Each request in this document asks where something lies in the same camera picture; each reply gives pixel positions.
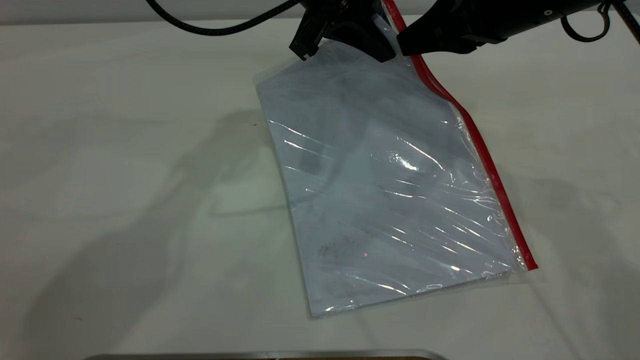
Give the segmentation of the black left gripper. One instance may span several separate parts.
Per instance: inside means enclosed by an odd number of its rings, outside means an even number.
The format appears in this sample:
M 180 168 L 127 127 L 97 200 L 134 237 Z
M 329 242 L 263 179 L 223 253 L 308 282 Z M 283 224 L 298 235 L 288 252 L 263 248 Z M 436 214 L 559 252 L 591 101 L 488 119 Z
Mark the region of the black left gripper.
M 302 61 L 318 52 L 327 24 L 329 39 L 355 48 L 379 63 L 396 56 L 393 46 L 375 24 L 381 0 L 303 0 L 305 12 L 288 48 Z

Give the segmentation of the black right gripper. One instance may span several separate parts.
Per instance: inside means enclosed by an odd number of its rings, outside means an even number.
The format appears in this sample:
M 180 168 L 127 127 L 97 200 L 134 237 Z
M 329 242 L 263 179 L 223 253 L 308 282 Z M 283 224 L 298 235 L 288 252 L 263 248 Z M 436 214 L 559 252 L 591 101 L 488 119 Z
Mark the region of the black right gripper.
M 403 55 L 465 55 L 506 41 L 493 24 L 493 11 L 480 0 L 439 0 L 438 6 L 439 11 L 428 11 L 397 35 Z

